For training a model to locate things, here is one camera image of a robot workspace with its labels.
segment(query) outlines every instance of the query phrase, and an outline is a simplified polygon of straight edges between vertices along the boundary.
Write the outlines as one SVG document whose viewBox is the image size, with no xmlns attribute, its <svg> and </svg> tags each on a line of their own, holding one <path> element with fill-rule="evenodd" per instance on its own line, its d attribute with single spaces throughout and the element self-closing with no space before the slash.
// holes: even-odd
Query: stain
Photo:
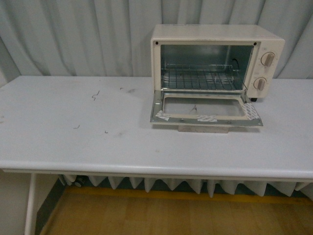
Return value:
<svg viewBox="0 0 313 235">
<path fill-rule="evenodd" d="M 129 91 L 127 91 L 127 93 L 134 93 L 136 89 L 131 89 Z"/>
<path fill-rule="evenodd" d="M 127 133 L 127 131 L 121 131 L 117 134 L 118 137 L 123 137 L 123 135 L 125 135 Z"/>
</svg>

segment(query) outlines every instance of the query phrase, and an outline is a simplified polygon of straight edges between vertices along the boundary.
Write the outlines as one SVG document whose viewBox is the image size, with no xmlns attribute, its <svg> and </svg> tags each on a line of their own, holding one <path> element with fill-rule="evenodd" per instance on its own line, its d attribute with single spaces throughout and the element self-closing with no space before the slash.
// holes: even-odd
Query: white curtain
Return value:
<svg viewBox="0 0 313 235">
<path fill-rule="evenodd" d="M 64 175 L 59 177 L 63 184 L 72 185 L 76 180 L 76 175 Z M 106 176 L 89 176 L 89 180 L 94 186 L 98 186 Z M 108 176 L 109 183 L 112 189 L 116 189 L 122 182 L 124 177 Z M 175 179 L 175 178 L 140 178 L 129 177 L 133 188 L 137 188 L 138 185 L 144 181 L 144 188 L 146 192 L 149 192 L 157 180 L 162 180 L 170 190 L 174 190 L 183 181 L 186 181 L 190 188 L 197 194 L 201 193 L 201 189 L 204 183 L 206 183 L 207 191 L 210 197 L 214 196 L 215 185 L 219 184 L 222 189 L 229 194 L 235 194 L 238 184 L 244 184 L 248 189 L 253 191 L 259 196 L 264 196 L 267 184 L 272 185 L 281 193 L 291 196 L 293 191 L 301 191 L 311 200 L 313 200 L 313 183 L 304 182 L 276 182 L 276 181 L 238 181 L 238 180 L 201 180 L 201 179 Z"/>
<path fill-rule="evenodd" d="M 155 24 L 258 24 L 286 40 L 275 77 L 305 79 L 312 14 L 312 0 L 1 0 L 0 37 L 22 75 L 151 76 Z"/>
</svg>

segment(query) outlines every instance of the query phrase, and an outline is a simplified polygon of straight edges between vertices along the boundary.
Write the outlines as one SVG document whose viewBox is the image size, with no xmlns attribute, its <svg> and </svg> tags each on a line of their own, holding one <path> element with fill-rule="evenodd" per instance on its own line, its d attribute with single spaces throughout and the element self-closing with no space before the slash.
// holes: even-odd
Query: table top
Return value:
<svg viewBox="0 0 313 235">
<path fill-rule="evenodd" d="M 150 124 L 150 77 L 20 76 L 0 88 L 0 168 L 313 180 L 313 80 L 274 80 L 264 127 Z"/>
</svg>

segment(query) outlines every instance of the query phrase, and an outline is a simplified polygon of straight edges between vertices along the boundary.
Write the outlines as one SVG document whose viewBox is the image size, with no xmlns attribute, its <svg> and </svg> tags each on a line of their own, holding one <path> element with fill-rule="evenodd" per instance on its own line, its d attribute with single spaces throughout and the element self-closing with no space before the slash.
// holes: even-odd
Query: curtain fold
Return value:
<svg viewBox="0 0 313 235">
<path fill-rule="evenodd" d="M 311 0 L 0 1 L 22 75 L 151 76 L 156 24 L 258 24 L 286 40 L 274 77 L 313 78 Z"/>
</svg>

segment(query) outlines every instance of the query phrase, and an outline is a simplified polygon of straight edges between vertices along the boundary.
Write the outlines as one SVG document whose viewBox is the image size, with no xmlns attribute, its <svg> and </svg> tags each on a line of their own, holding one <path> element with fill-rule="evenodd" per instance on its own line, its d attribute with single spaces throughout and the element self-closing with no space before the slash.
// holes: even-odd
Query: wire rack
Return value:
<svg viewBox="0 0 313 235">
<path fill-rule="evenodd" d="M 239 91 L 244 87 L 238 70 L 231 65 L 167 64 L 162 70 L 163 89 Z"/>
</svg>

